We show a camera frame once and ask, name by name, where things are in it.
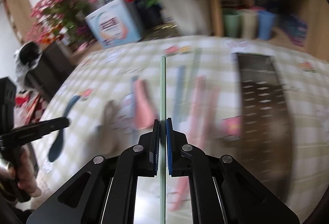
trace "table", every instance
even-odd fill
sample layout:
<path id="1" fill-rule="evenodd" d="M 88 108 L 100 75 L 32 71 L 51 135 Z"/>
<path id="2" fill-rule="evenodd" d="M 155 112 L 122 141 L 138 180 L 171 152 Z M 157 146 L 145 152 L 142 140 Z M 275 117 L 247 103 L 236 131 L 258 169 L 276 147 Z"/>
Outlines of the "table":
<path id="1" fill-rule="evenodd" d="M 192 75 L 195 53 L 199 52 L 200 63 L 195 75 L 206 76 L 206 90 L 220 88 L 216 104 L 216 123 L 240 115 L 239 75 L 231 53 L 250 52 L 273 56 L 281 83 L 285 84 L 286 102 L 294 125 L 293 169 L 287 205 L 298 215 L 301 222 L 304 221 L 321 199 L 329 183 L 329 136 L 326 128 L 326 112 L 329 106 L 328 64 L 309 54 L 262 41 L 204 36 L 132 43 L 93 52 L 86 57 L 51 100 L 42 117 L 42 120 L 47 120 L 62 116 L 67 103 L 74 95 L 91 90 L 91 94 L 87 91 L 86 96 L 89 96 L 80 99 L 68 115 L 71 126 L 65 130 L 65 146 L 60 157 L 54 163 L 47 161 L 48 150 L 57 132 L 33 142 L 40 167 L 37 182 L 43 190 L 43 195 L 32 199 L 32 207 L 42 203 L 92 157 L 104 154 L 101 150 L 104 148 L 104 142 L 99 141 L 97 133 L 104 105 L 110 100 L 119 104 L 124 96 L 131 92 L 133 76 L 138 75 L 140 79 L 146 80 L 150 100 L 156 111 L 159 111 L 160 57 L 164 55 L 165 49 L 173 45 L 179 48 L 188 46 L 190 53 L 180 53 L 167 58 L 167 117 L 172 116 L 178 67 L 186 65 L 186 75 Z M 186 93 L 189 92 L 188 88 L 187 83 L 184 85 Z M 123 133 L 124 128 L 116 126 L 114 129 Z M 186 131 L 186 127 L 180 126 L 180 131 Z M 129 136 L 122 138 L 124 143 L 118 151 L 133 143 Z M 217 139 L 216 134 L 207 137 L 204 151 L 217 157 L 223 154 L 236 155 L 235 145 Z M 167 177 L 168 203 L 175 192 L 176 180 Z M 157 193 L 159 189 L 157 177 L 142 178 L 138 181 L 135 223 L 159 222 L 159 194 L 151 194 Z M 178 211 L 167 211 L 167 223 L 181 221 L 192 223 L 189 201 Z"/>

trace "cup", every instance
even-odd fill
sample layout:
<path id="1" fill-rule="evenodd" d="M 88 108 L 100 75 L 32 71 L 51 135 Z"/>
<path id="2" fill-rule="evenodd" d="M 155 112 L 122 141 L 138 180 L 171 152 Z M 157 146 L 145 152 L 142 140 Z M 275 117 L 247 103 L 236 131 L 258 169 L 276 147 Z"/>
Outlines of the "cup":
<path id="1" fill-rule="evenodd" d="M 276 15 L 268 11 L 258 11 L 258 38 L 268 41 Z"/>
<path id="2" fill-rule="evenodd" d="M 250 9 L 238 10 L 241 14 L 242 32 L 241 38 L 253 40 L 256 36 L 258 13 Z"/>
<path id="3" fill-rule="evenodd" d="M 223 9 L 224 31 L 226 37 L 238 38 L 241 27 L 241 16 L 237 10 Z"/>

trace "green chopstick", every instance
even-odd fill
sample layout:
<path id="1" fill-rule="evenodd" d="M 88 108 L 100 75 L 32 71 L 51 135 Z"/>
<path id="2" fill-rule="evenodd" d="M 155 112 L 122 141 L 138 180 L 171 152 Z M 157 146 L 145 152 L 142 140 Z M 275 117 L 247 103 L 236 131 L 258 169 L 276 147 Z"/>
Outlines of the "green chopstick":
<path id="1" fill-rule="evenodd" d="M 166 58 L 160 64 L 160 224 L 166 223 Z"/>

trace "green cup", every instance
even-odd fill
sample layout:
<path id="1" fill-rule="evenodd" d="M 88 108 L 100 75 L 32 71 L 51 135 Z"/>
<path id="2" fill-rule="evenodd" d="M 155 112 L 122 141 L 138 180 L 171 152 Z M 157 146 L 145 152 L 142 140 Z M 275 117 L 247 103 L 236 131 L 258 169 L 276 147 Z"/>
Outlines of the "green cup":
<path id="1" fill-rule="evenodd" d="M 224 31 L 226 37 L 239 38 L 241 29 L 241 15 L 237 10 L 224 8 Z"/>

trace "human hand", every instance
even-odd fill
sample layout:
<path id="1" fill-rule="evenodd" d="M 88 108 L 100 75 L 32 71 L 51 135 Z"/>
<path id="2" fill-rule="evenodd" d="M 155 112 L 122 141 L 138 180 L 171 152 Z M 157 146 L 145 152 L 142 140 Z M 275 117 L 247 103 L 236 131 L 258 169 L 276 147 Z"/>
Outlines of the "human hand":
<path id="1" fill-rule="evenodd" d="M 9 165 L 7 168 L 0 169 L 0 175 L 4 178 L 15 179 L 16 174 L 19 179 L 17 186 L 21 190 L 26 191 L 31 197 L 41 195 L 41 190 L 37 187 L 37 182 L 34 177 L 34 167 L 30 160 L 30 150 L 27 145 L 22 147 L 20 156 L 20 166 L 17 171 Z M 6 164 L 5 160 L 1 160 L 1 164 Z"/>

